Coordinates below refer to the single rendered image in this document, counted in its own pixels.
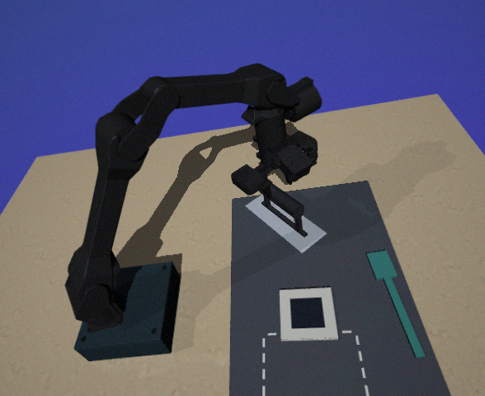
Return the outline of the grey square tile with black square center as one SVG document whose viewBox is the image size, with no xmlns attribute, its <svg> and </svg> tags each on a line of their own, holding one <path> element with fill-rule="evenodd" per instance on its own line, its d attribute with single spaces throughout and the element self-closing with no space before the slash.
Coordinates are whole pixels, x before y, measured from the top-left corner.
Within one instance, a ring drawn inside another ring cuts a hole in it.
<svg viewBox="0 0 485 396">
<path fill-rule="evenodd" d="M 279 290 L 280 340 L 338 340 L 332 288 Z"/>
</svg>

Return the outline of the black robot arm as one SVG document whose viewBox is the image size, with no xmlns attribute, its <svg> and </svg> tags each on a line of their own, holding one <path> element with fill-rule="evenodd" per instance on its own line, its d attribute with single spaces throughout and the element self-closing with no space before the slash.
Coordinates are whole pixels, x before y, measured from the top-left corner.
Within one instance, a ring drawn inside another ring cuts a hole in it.
<svg viewBox="0 0 485 396">
<path fill-rule="evenodd" d="M 287 87 L 283 74 L 250 64 L 232 73 L 151 77 L 98 120 L 97 182 L 87 230 L 64 284 L 75 319 L 87 322 L 89 333 L 122 324 L 125 301 L 112 289 L 120 273 L 112 246 L 130 178 L 143 166 L 175 109 L 229 103 L 250 105 L 242 119 L 255 126 L 257 138 L 273 141 L 285 134 L 285 120 L 295 123 L 319 110 L 322 98 L 311 78 Z M 298 148 L 291 138 L 273 153 L 271 163 L 296 182 L 309 174 L 317 158 L 312 144 Z"/>
</svg>

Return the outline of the teal small trowel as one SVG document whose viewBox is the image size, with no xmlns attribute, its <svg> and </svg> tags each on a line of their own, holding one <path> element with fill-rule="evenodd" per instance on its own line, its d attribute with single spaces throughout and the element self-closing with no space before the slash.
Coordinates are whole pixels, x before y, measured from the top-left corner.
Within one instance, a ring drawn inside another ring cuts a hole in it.
<svg viewBox="0 0 485 396">
<path fill-rule="evenodd" d="M 386 285 L 391 300 L 393 301 L 394 308 L 398 315 L 399 321 L 407 335 L 408 342 L 412 348 L 413 355 L 416 358 L 425 357 L 424 351 L 421 348 L 421 344 L 417 340 L 416 333 L 412 327 L 410 319 L 405 312 L 403 303 L 398 295 L 397 289 L 393 283 L 393 279 L 398 277 L 398 274 L 389 259 L 387 250 L 378 252 L 368 252 L 366 253 L 372 272 L 374 273 L 374 278 L 378 280 L 383 280 Z"/>
</svg>

